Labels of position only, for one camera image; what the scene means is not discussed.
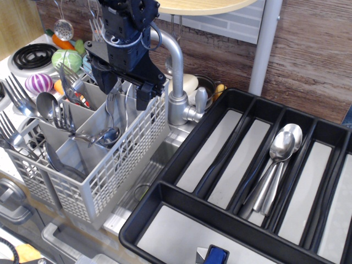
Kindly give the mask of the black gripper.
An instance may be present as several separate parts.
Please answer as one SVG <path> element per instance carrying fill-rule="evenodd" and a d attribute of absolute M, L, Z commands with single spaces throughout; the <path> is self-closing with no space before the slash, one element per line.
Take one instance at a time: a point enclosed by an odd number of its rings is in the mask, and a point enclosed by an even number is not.
<path fill-rule="evenodd" d="M 136 109 L 144 111 L 149 102 L 161 96 L 165 75 L 154 65 L 149 50 L 151 33 L 145 32 L 142 39 L 128 48 L 118 48 L 106 42 L 87 41 L 93 77 L 104 94 L 109 94 L 118 77 L 140 86 L 136 92 Z"/>

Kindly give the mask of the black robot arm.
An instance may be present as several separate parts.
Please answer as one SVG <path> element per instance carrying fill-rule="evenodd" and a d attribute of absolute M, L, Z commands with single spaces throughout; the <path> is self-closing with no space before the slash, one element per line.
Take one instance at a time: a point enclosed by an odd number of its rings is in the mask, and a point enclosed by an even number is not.
<path fill-rule="evenodd" d="M 165 75 L 154 65 L 151 25 L 159 16 L 157 1 L 100 1 L 103 16 L 102 42 L 87 41 L 92 74 L 105 94 L 119 78 L 137 87 L 136 108 L 161 96 Z"/>

